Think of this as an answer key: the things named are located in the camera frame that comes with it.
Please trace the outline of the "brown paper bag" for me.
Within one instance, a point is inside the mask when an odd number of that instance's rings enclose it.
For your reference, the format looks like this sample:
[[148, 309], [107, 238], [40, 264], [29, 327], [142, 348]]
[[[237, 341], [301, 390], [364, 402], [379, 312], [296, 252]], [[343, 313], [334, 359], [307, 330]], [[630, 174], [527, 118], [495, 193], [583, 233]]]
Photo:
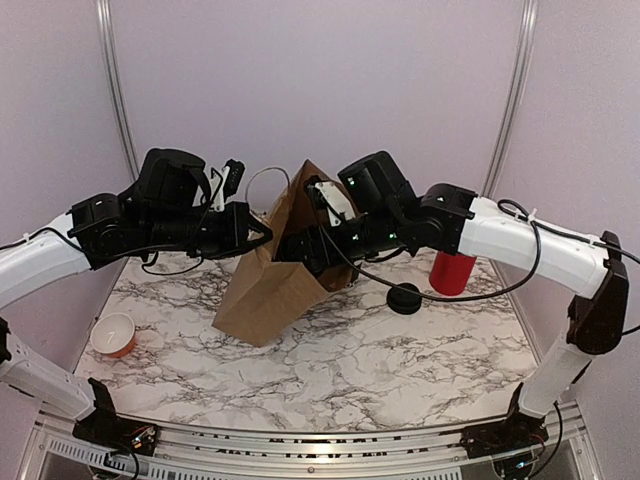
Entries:
[[316, 277], [301, 262], [277, 262], [281, 240], [317, 223], [304, 182], [329, 178], [307, 160], [266, 217], [273, 238], [241, 256], [213, 320], [213, 327], [253, 346], [265, 346], [307, 310], [351, 282], [354, 271], [331, 267]]

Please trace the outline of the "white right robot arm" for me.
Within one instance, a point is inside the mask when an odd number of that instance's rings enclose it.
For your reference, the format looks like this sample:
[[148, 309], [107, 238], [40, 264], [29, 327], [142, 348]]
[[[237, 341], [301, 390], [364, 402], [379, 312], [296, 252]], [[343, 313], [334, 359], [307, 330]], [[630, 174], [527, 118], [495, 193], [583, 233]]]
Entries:
[[546, 439], [545, 418], [556, 400], [623, 337], [629, 279], [612, 232], [580, 234], [542, 222], [514, 201], [447, 183], [417, 196], [385, 151], [343, 168], [336, 181], [312, 177], [303, 189], [312, 210], [325, 210], [328, 218], [285, 235], [276, 259], [300, 262], [314, 275], [355, 267], [387, 250], [415, 254], [429, 248], [501, 262], [572, 291], [568, 327], [516, 388], [506, 416], [462, 431], [462, 446], [472, 457]]

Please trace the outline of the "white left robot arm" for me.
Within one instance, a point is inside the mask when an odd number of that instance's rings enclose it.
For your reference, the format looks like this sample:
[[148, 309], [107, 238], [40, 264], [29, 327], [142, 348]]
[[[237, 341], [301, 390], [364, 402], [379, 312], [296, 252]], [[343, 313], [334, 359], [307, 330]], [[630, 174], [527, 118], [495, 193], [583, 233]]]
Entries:
[[[139, 177], [123, 192], [94, 195], [2, 247], [1, 305], [129, 257], [182, 252], [219, 260], [256, 249], [272, 232], [247, 203], [232, 198], [244, 171], [236, 160], [215, 169], [185, 151], [149, 150]], [[140, 437], [148, 425], [119, 416], [102, 382], [78, 377], [34, 352], [6, 321], [1, 381], [72, 420], [79, 439], [137, 450], [150, 444]]]

